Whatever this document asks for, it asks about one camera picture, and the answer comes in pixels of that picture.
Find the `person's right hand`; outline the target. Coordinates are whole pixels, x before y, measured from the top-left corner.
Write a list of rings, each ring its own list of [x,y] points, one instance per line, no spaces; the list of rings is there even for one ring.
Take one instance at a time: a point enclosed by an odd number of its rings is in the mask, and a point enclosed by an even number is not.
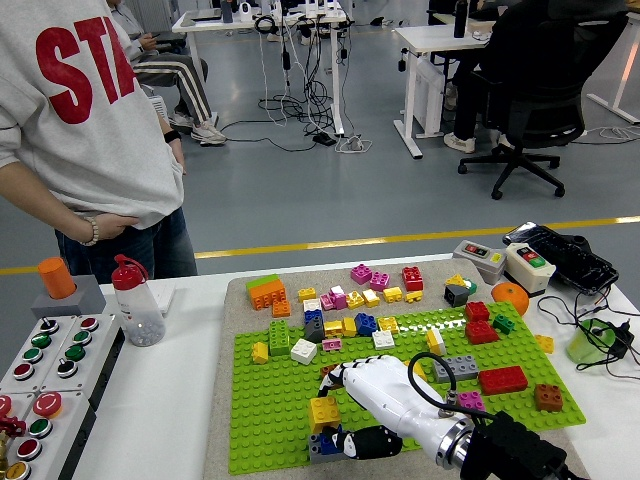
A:
[[[137,217],[121,216],[112,213],[99,214],[94,218],[97,231],[94,237],[98,240],[111,240],[119,236],[127,227],[139,222]]]

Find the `person's left hand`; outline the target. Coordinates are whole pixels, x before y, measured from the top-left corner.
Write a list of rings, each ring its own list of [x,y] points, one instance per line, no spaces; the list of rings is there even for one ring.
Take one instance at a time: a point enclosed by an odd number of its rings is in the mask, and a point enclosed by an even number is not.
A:
[[[170,148],[172,150],[174,158],[176,159],[176,161],[181,166],[182,174],[186,175],[187,174],[187,169],[186,169],[186,162],[185,162],[183,148],[182,148],[182,141],[180,139],[175,139],[175,140],[169,142],[168,145],[170,146]]]

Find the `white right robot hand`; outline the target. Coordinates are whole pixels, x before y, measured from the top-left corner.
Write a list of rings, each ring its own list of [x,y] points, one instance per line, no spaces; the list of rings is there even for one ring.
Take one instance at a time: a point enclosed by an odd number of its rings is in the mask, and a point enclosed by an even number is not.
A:
[[[398,454],[403,441],[410,438],[437,465],[445,469],[462,465],[473,427],[455,410],[454,401],[446,403],[414,374],[415,363],[379,355],[342,363],[324,376],[319,398],[343,387],[378,421],[376,426],[356,431],[325,427],[323,431],[336,448],[352,459],[385,458]]]

